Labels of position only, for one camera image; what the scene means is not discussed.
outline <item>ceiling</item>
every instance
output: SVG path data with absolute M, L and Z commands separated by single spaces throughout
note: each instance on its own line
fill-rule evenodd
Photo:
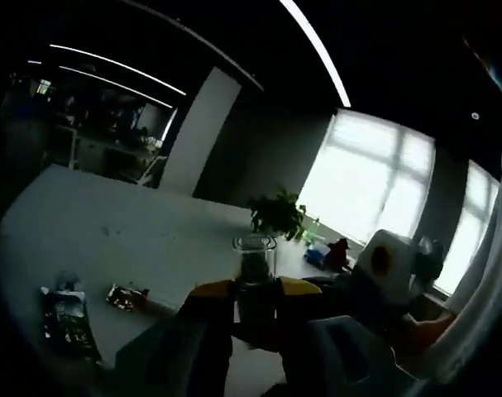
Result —
M 47 3 L 38 18 L 41 40 L 29 47 L 27 56 L 48 65 L 90 63 L 96 74 L 175 106 L 183 96 L 160 84 L 48 44 L 53 41 L 130 65 L 189 93 L 188 98 L 216 65 L 258 97 L 303 101 L 330 112 L 342 105 L 317 52 L 278 0 L 139 0 L 136 6 L 127 2 L 78 1 L 66 11 Z M 502 0 L 462 2 L 465 7 L 450 7 L 450 0 L 295 2 L 326 46 L 353 110 L 434 136 L 499 174 L 502 99 L 464 45 L 462 32 L 476 36 L 500 26 Z M 186 26 L 218 52 L 171 21 Z M 478 121 L 471 117 L 473 112 L 480 115 Z

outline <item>green plant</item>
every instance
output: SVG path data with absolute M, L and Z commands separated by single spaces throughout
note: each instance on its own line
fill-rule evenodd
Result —
M 304 231 L 302 222 L 306 207 L 297 206 L 298 199 L 297 194 L 288 193 L 284 188 L 280 188 L 274 198 L 262 196 L 249 200 L 254 232 L 278 232 L 285 236 L 286 240 L 300 238 Z

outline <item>white table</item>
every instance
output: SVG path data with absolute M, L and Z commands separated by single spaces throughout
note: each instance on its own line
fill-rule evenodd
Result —
M 247 234 L 250 220 L 243 208 L 51 166 L 2 220 L 0 290 L 22 333 L 46 352 L 39 288 L 53 287 L 62 270 L 75 272 L 98 349 L 113 366 L 116 352 L 154 320 L 107 304 L 111 284 L 131 281 L 179 307 L 195 285 L 233 275 L 232 238 Z M 277 274 L 322 275 L 303 253 L 304 246 L 281 242 Z

